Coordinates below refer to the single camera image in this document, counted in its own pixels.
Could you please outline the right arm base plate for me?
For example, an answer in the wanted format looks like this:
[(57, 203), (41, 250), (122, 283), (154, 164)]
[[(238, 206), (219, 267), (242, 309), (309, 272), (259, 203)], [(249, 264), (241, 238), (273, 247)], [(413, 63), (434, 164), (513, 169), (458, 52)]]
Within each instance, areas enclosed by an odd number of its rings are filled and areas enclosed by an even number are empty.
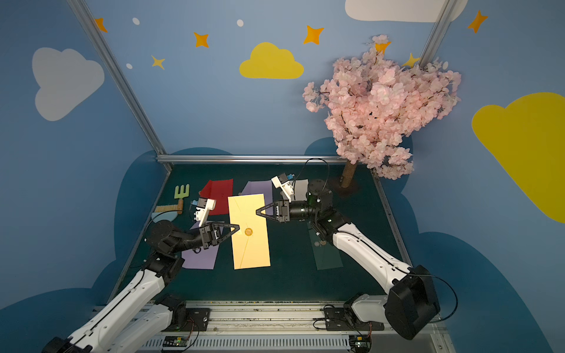
[(380, 322), (362, 322), (354, 313), (343, 307), (335, 307), (332, 304), (322, 308), (324, 328), (329, 331), (384, 331), (385, 326)]

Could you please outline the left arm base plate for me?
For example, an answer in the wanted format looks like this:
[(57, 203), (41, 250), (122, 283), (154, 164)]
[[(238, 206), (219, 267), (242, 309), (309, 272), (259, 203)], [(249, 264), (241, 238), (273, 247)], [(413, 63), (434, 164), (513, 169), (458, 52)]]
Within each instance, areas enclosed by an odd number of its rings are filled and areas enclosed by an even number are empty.
[(210, 308), (186, 308), (173, 312), (168, 331), (206, 331), (210, 320)]

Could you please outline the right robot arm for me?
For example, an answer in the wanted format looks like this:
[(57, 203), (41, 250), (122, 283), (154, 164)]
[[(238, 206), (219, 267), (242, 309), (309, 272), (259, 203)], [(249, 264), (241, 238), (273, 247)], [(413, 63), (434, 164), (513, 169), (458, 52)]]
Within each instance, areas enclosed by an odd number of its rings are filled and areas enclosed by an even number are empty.
[(309, 182), (305, 198), (294, 199), (293, 180), (286, 175), (271, 180), (281, 189), (280, 201), (257, 209), (258, 216), (281, 224), (308, 221), (316, 235), (350, 256), (385, 291), (386, 298), (362, 294), (347, 307), (361, 322), (389, 324), (406, 340), (412, 340), (439, 314), (434, 276), (423, 266), (412, 267), (386, 252), (333, 206), (333, 193), (325, 181)]

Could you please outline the tan kraft envelope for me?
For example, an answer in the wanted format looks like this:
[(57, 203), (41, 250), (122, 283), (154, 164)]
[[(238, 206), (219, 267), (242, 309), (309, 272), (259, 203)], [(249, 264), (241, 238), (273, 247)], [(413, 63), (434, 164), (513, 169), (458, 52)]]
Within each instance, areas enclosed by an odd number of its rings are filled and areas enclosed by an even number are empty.
[(240, 227), (231, 236), (235, 270), (271, 266), (266, 219), (256, 214), (265, 205), (263, 194), (228, 198), (230, 223)]

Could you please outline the lilac envelope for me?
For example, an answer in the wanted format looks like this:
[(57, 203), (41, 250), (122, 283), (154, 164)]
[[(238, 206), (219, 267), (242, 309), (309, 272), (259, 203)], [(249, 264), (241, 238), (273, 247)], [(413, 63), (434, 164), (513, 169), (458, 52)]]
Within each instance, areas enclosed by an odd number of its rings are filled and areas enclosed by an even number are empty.
[(266, 203), (273, 201), (273, 185), (271, 180), (249, 181), (239, 194), (240, 196), (262, 194)]
[(213, 270), (216, 265), (219, 246), (208, 249), (200, 248), (196, 253), (193, 249), (182, 252), (184, 269)]

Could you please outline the dark green envelope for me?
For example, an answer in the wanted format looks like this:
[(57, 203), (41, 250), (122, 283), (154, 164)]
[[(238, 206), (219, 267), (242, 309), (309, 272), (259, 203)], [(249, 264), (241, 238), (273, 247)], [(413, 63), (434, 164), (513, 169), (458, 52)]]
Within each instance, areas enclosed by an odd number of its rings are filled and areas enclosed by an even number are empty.
[(313, 250), (317, 270), (323, 271), (343, 267), (340, 251), (327, 241), (323, 241), (317, 235), (311, 223), (308, 223), (308, 234), (310, 236), (310, 245)]

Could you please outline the red envelope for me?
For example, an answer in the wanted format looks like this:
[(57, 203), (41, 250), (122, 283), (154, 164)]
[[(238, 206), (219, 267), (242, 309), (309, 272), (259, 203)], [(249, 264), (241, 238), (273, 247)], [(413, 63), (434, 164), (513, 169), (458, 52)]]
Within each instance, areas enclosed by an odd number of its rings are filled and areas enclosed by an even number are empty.
[(233, 179), (212, 181), (199, 192), (199, 196), (216, 201), (215, 208), (210, 211), (211, 216), (223, 216), (229, 213), (228, 198), (233, 196)]

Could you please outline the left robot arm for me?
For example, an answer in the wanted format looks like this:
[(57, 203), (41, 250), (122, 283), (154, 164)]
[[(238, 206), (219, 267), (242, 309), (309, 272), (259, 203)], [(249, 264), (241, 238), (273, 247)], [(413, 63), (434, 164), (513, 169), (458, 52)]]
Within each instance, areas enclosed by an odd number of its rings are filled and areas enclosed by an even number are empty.
[(156, 304), (140, 319), (134, 317), (179, 273), (181, 253), (208, 249), (240, 230), (237, 224), (210, 222), (183, 231), (170, 221), (157, 222), (146, 238), (152, 252), (130, 283), (89, 322), (67, 338), (55, 337), (43, 352), (136, 352), (181, 314), (179, 302)]

